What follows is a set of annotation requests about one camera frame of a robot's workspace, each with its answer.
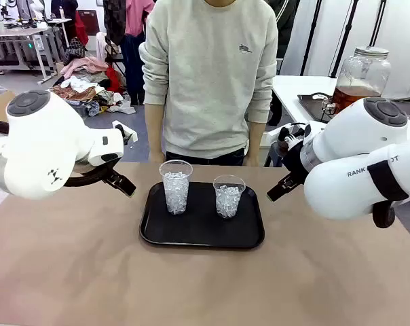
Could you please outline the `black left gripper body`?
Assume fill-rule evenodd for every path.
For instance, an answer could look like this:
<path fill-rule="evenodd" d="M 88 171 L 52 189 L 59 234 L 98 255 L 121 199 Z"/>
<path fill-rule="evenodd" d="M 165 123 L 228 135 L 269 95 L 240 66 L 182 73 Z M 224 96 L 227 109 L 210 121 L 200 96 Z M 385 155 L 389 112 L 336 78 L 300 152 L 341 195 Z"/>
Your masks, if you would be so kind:
<path fill-rule="evenodd" d="M 112 160 L 110 162 L 107 162 L 106 164 L 104 164 L 104 168 L 105 168 L 105 177 L 118 177 L 120 176 L 120 174 L 116 171 L 115 166 L 117 165 L 117 163 L 120 161 L 120 158 L 117 158 L 115 160 Z"/>

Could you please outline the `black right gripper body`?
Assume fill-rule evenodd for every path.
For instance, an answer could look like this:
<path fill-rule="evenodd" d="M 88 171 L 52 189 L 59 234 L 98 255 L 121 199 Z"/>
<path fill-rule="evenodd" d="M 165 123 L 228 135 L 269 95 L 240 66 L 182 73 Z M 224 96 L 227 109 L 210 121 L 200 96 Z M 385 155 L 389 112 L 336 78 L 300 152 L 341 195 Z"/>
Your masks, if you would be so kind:
<path fill-rule="evenodd" d="M 283 165 L 296 179 L 305 179 L 308 176 L 308 171 L 301 163 L 301 150 L 303 148 L 303 141 L 299 141 L 293 145 L 283 157 Z"/>

